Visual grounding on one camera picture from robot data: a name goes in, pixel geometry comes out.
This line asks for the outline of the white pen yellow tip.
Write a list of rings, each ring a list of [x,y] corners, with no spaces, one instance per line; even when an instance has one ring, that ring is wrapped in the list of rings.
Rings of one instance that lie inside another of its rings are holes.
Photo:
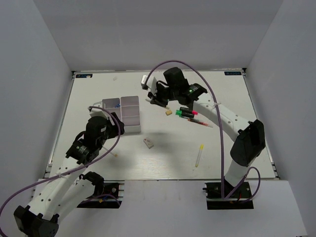
[[[145,101],[147,101],[147,102],[149,102],[150,104],[151,104],[151,100],[150,99],[145,99]],[[166,106],[166,107],[162,107],[162,108],[164,108],[164,109],[166,109],[166,110],[170,110],[170,108],[168,107],[168,106]]]

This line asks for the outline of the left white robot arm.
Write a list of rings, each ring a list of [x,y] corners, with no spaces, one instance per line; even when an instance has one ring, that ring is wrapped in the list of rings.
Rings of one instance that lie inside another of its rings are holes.
[[[97,160],[105,142],[124,134],[124,124],[115,112],[89,108],[90,119],[74,139],[55,176],[47,178],[42,191],[25,207],[18,206],[14,219],[28,237],[53,237],[59,224],[86,198],[100,197],[104,178],[85,172]]]

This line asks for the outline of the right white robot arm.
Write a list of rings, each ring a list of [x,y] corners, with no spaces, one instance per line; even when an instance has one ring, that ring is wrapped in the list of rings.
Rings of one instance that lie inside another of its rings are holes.
[[[198,83],[189,84],[177,67],[168,69],[163,75],[165,82],[142,77],[141,86],[148,91],[151,104],[166,107],[168,102],[178,101],[212,121],[233,141],[232,162],[224,176],[223,192],[229,197],[236,196],[241,191],[239,182],[266,147],[263,123],[242,118],[216,102],[206,88]]]

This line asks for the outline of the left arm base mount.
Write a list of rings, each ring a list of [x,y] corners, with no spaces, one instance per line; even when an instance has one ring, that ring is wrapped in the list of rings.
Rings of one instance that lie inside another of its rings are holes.
[[[83,200],[77,208],[119,209],[123,199],[123,183],[105,182],[104,178],[95,173],[81,174],[79,180],[88,180],[94,187],[94,193]]]

